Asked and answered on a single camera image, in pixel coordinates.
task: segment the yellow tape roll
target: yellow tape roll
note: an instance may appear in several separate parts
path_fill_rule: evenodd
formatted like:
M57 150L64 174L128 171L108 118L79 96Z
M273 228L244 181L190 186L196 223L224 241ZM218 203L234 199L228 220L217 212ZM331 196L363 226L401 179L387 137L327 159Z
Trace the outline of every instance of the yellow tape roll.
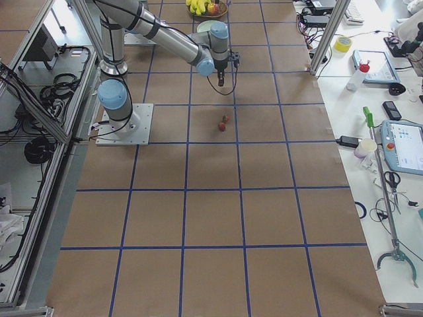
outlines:
M352 41L350 38L347 38L346 36L339 36L336 39L335 45L333 45L333 48L340 52L348 52L352 45Z

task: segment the white keyboard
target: white keyboard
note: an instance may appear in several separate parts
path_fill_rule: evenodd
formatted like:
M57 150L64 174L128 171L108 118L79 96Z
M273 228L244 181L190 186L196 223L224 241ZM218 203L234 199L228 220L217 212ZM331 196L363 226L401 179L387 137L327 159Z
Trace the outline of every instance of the white keyboard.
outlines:
M361 13L357 10L357 7L352 0L346 9L344 20L348 25L363 25L364 23Z

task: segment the green handle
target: green handle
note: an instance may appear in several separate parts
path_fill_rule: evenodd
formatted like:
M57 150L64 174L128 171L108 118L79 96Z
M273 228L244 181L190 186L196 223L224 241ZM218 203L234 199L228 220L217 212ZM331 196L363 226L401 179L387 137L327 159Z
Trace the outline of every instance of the green handle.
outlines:
M369 107L363 107L363 112L365 120L367 121L367 126L374 127L375 124L373 123L373 114L370 112Z

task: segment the squeeze bottle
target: squeeze bottle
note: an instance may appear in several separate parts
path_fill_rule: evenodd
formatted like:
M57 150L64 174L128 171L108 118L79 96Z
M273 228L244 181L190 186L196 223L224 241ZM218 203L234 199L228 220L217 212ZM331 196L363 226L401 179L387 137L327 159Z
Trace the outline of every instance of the squeeze bottle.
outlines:
M346 88L349 91L356 91L360 85L363 83L365 76L370 70L369 61L367 64L360 63L360 66L356 70L356 72L351 76L348 84L346 84Z

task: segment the white cup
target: white cup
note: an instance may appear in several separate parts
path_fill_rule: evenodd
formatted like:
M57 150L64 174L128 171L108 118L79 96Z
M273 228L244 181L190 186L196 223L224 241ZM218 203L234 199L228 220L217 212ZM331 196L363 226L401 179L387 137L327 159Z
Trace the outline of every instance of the white cup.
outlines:
M368 154L376 151L377 144L372 139L362 139L358 146L354 150L354 155L359 159L364 159Z

